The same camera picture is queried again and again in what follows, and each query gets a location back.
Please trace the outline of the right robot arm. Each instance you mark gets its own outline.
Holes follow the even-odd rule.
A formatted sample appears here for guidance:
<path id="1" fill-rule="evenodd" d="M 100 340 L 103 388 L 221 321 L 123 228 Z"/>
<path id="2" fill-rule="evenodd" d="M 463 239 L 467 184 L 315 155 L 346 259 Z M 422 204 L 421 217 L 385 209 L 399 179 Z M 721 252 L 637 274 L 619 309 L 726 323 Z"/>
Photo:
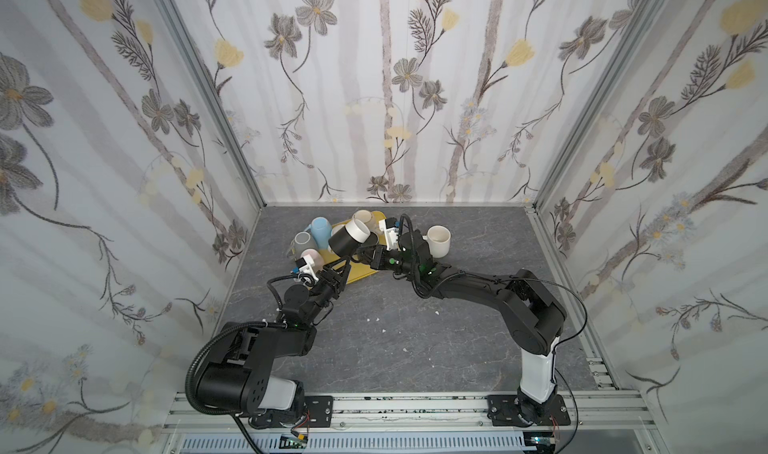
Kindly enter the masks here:
<path id="1" fill-rule="evenodd" d="M 456 299 L 498 312 L 521 349 L 522 374 L 516 409 L 530 426 L 552 416 L 558 395 L 555 351 L 567 320 L 563 305 L 531 271 L 494 276 L 472 273 L 435 261 L 424 240 L 401 238 L 400 246 L 361 247 L 356 259 L 374 270 L 389 270 L 408 280 L 424 299 Z"/>

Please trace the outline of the white speckled mug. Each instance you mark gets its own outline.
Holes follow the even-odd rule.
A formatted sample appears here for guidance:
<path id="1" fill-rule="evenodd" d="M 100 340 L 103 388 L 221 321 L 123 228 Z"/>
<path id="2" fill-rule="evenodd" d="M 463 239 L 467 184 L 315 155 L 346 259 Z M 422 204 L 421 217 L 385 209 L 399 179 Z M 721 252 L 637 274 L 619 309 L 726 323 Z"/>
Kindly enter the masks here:
<path id="1" fill-rule="evenodd" d="M 423 236 L 429 252 L 434 259 L 445 258 L 450 251 L 452 235 L 448 228 L 440 225 L 432 226 Z"/>

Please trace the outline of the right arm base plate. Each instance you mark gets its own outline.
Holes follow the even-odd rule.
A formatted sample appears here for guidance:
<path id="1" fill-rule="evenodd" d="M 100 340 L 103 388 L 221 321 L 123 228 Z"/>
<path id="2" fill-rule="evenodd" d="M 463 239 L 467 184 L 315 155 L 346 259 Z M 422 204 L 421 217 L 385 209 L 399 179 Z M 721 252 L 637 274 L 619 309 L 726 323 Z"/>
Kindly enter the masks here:
<path id="1" fill-rule="evenodd" d="M 544 404 L 516 394 L 488 395 L 487 417 L 494 427 L 562 427 L 572 424 L 563 397 L 555 394 Z"/>

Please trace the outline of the black and white mug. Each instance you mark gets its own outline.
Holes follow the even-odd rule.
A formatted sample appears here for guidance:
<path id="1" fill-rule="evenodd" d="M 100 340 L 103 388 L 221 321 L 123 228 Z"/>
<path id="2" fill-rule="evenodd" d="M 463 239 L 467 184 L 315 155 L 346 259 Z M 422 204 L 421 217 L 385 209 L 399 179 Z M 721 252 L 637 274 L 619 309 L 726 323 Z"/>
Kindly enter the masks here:
<path id="1" fill-rule="evenodd" d="M 351 257 L 369 238 L 371 232 L 361 221 L 352 219 L 329 239 L 329 249 L 339 258 Z"/>

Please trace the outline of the yellow tray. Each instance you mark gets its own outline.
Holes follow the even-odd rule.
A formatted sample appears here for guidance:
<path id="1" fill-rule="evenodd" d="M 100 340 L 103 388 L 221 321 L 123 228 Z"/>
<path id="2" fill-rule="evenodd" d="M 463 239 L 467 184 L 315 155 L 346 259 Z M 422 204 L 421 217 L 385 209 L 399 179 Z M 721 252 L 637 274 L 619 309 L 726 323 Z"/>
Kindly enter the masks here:
<path id="1" fill-rule="evenodd" d="M 383 212 L 381 211 L 372 211 L 371 212 L 371 221 L 367 223 L 368 227 L 372 227 L 371 234 L 372 237 L 369 238 L 369 241 L 367 244 L 381 244 L 385 245 L 384 237 L 382 232 L 378 228 L 378 224 L 380 221 L 383 221 L 386 218 Z M 338 231 L 342 230 L 343 227 L 349 222 L 349 219 L 336 223 L 332 226 L 331 233 L 336 234 Z M 323 261 L 325 264 L 329 264 L 333 261 L 336 261 L 338 259 L 338 256 L 330 249 L 321 249 L 319 251 L 320 255 L 323 258 Z M 348 283 L 351 284 L 353 282 L 362 280 L 364 278 L 370 277 L 375 274 L 375 271 L 368 267 L 367 265 L 354 263 L 351 268 L 351 272 L 348 278 Z"/>

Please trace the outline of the beige mug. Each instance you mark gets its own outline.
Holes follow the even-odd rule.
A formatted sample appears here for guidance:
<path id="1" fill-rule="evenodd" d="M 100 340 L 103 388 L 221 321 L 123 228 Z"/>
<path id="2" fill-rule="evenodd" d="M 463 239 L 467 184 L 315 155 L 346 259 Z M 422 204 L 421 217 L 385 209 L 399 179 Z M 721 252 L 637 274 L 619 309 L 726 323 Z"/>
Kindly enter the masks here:
<path id="1" fill-rule="evenodd" d="M 352 219 L 363 223 L 371 233 L 379 234 L 379 221 L 373 212 L 368 210 L 358 210 L 353 214 Z"/>

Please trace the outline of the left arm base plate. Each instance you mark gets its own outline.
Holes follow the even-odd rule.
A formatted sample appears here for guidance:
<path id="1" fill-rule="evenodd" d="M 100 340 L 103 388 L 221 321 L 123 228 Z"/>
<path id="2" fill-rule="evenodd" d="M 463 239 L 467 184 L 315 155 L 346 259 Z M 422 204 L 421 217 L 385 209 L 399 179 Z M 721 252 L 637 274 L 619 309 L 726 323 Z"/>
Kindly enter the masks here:
<path id="1" fill-rule="evenodd" d="M 248 423 L 254 429 L 328 428 L 331 425 L 333 401 L 332 396 L 300 395 L 287 410 L 261 410 Z"/>

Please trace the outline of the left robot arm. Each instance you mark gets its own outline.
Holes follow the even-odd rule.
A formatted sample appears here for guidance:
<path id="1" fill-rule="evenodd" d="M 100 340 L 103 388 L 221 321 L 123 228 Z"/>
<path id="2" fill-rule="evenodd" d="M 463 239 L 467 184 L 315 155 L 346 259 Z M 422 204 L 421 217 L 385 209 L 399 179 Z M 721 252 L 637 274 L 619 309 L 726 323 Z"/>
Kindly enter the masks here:
<path id="1" fill-rule="evenodd" d="M 269 279 L 278 304 L 274 321 L 227 323 L 196 354 L 186 373 L 187 401 L 197 412 L 236 420 L 264 416 L 281 423 L 306 416 L 302 383 L 272 375 L 276 359 L 309 353 L 317 317 L 344 291 L 352 268 L 343 257 L 316 274 Z"/>

